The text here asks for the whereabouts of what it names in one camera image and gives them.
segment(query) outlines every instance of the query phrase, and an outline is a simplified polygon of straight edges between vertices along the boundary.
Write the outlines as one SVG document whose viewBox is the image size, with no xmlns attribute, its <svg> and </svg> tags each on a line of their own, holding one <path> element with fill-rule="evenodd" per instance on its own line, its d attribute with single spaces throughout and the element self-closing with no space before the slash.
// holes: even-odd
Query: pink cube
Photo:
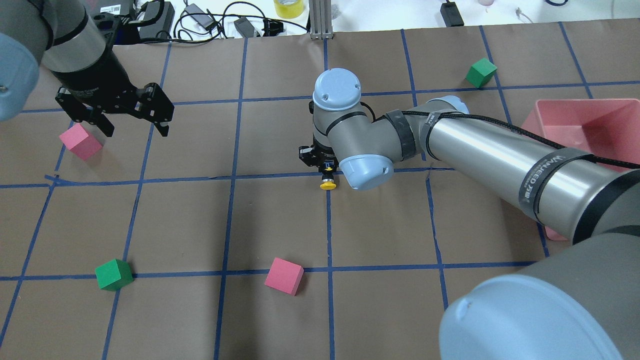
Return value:
<svg viewBox="0 0 640 360">
<path fill-rule="evenodd" d="M 275 258 L 264 284 L 270 288 L 296 296 L 303 272 L 305 272 L 305 269 L 302 266 Z"/>
<path fill-rule="evenodd" d="M 82 125 L 74 124 L 69 130 L 59 136 L 69 151 L 82 160 L 87 160 L 102 148 L 102 144 L 87 132 Z"/>
</svg>

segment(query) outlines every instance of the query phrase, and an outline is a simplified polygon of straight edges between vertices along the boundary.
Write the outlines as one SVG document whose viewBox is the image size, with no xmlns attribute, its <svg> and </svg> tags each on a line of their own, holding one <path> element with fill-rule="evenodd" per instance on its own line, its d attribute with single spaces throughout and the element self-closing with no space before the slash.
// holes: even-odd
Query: metal bracket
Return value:
<svg viewBox="0 0 640 360">
<path fill-rule="evenodd" d="M 331 0 L 309 0 L 311 39 L 333 38 L 331 24 Z"/>
</svg>

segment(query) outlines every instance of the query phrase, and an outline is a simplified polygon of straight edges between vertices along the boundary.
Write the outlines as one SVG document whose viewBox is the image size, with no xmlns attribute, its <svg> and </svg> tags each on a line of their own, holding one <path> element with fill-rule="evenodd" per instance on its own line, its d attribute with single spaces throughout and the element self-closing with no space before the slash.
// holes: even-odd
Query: yellow object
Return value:
<svg viewBox="0 0 640 360">
<path fill-rule="evenodd" d="M 293 19 L 299 17 L 305 9 L 302 0 L 273 0 L 276 13 L 283 19 Z"/>
<path fill-rule="evenodd" d="M 322 190 L 333 190 L 336 187 L 338 186 L 335 184 L 335 182 L 333 182 L 333 180 L 327 180 L 320 184 L 320 189 Z"/>
</svg>

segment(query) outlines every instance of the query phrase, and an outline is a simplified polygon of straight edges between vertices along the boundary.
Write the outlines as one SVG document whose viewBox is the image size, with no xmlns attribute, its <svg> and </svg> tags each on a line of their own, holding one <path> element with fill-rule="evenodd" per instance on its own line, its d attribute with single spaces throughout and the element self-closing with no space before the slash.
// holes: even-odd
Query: robotic arm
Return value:
<svg viewBox="0 0 640 360">
<path fill-rule="evenodd" d="M 455 96 L 371 122 L 360 82 L 345 69 L 318 77 L 310 110 L 313 145 L 299 156 L 323 173 L 322 188 L 335 187 L 326 185 L 338 166 L 352 188 L 374 188 L 392 177 L 393 163 L 424 151 L 576 244 L 451 304 L 440 326 L 443 359 L 640 354 L 640 170 L 615 172 L 591 154 L 468 115 Z"/>
<path fill-rule="evenodd" d="M 157 83 L 133 86 L 112 51 L 116 38 L 136 34 L 140 39 L 134 27 L 108 13 L 89 18 L 78 0 L 3 2 L 0 120 L 22 110 L 42 62 L 62 83 L 56 101 L 73 121 L 87 121 L 112 136 L 114 127 L 104 114 L 128 113 L 153 123 L 166 136 L 173 104 Z"/>
</svg>

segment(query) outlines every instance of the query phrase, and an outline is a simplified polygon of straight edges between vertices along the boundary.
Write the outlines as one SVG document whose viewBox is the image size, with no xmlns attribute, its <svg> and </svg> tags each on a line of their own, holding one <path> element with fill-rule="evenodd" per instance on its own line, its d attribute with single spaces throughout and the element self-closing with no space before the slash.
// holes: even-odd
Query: light blue joint cap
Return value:
<svg viewBox="0 0 640 360">
<path fill-rule="evenodd" d="M 0 121 L 18 115 L 38 83 L 38 62 L 18 41 L 0 33 Z"/>
<path fill-rule="evenodd" d="M 342 111 L 360 102 L 360 80 L 347 69 L 330 69 L 318 76 L 314 104 L 326 111 Z"/>
<path fill-rule="evenodd" d="M 369 190 L 382 185 L 394 174 L 394 164 L 382 155 L 350 156 L 340 161 L 340 168 L 349 185 L 356 190 Z"/>
<path fill-rule="evenodd" d="M 467 107 L 467 105 L 464 102 L 462 102 L 462 100 L 460 100 L 460 98 L 457 96 L 447 95 L 443 97 L 437 97 L 436 99 L 431 99 L 429 101 L 434 101 L 434 100 L 448 102 L 454 109 L 460 111 L 461 113 L 465 113 L 465 114 L 469 113 L 469 108 Z"/>
<path fill-rule="evenodd" d="M 447 308 L 440 322 L 440 355 L 442 360 L 622 360 L 602 326 L 575 299 L 520 274 L 487 280 Z"/>
</svg>

